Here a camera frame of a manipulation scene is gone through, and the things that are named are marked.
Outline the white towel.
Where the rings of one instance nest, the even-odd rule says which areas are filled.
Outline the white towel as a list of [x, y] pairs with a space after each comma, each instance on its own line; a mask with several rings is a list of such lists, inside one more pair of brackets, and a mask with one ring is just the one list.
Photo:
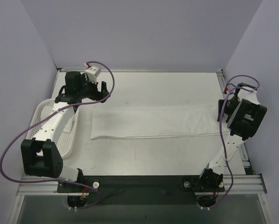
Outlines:
[[219, 127], [216, 105], [100, 109], [92, 115], [91, 139], [148, 139], [216, 136], [229, 132]]
[[77, 124], [77, 119], [78, 119], [78, 112], [76, 112], [67, 122], [63, 132], [65, 133], [73, 133], [76, 128]]

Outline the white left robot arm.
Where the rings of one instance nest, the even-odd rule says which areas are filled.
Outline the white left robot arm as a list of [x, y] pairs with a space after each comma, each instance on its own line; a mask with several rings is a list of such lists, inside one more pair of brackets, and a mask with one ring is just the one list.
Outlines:
[[100, 68], [91, 66], [83, 73], [66, 73], [65, 85], [61, 87], [52, 106], [52, 117], [43, 123], [31, 139], [21, 143], [25, 174], [68, 181], [68, 187], [74, 192], [84, 188], [81, 170], [64, 165], [57, 143], [83, 99], [105, 101], [109, 92], [106, 82], [102, 82], [101, 88], [98, 88], [97, 77], [100, 72]]

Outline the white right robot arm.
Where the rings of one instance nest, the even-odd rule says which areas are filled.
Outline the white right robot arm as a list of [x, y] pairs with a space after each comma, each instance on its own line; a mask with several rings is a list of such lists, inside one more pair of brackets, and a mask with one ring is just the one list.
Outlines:
[[218, 101], [217, 121], [222, 121], [221, 115], [227, 116], [229, 135], [217, 156], [208, 163], [197, 179], [200, 190], [210, 191], [222, 187], [227, 163], [236, 150], [255, 135], [266, 112], [267, 107], [261, 105], [257, 99], [256, 87], [245, 83], [239, 83], [237, 89], [227, 97], [227, 101]]

